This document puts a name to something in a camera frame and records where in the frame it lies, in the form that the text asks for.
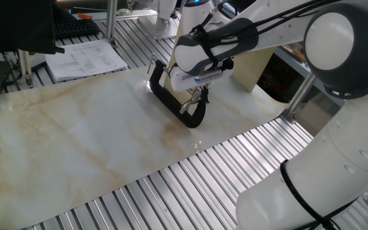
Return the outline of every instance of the marble-patterned mat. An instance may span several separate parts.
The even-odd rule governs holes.
[[[0,95],[0,229],[47,220],[251,130],[286,107],[215,82],[188,129],[152,94],[146,68]]]

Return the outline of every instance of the keyboard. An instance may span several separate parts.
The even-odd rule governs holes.
[[[91,19],[71,22],[54,22],[55,38],[69,38],[82,35],[94,35],[100,32],[99,27]]]

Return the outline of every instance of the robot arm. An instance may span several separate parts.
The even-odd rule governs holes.
[[[170,71],[173,89],[183,91],[230,75],[222,64],[232,56],[302,41],[313,14],[336,1],[258,0],[233,20],[209,0],[189,1],[182,16],[188,34],[177,41],[176,66]]]
[[[368,0],[258,0],[219,27],[221,15],[214,14],[213,5],[198,3],[185,10],[211,12],[211,19],[193,23],[202,26],[177,41],[176,66],[170,70],[176,89],[183,89],[185,81],[189,87],[216,79],[220,70],[228,71],[222,64],[231,56],[304,40],[314,75],[328,93],[347,99],[312,142],[282,164],[282,172],[276,169],[240,194],[237,230],[314,229],[319,224],[335,229],[323,217],[368,189]]]

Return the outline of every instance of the computer monitor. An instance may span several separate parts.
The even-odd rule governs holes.
[[[55,46],[52,0],[0,0],[0,52],[63,53]]]

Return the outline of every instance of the paper document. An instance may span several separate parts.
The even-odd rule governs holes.
[[[107,40],[62,46],[64,54],[47,54],[46,62],[57,81],[88,77],[126,68]]]

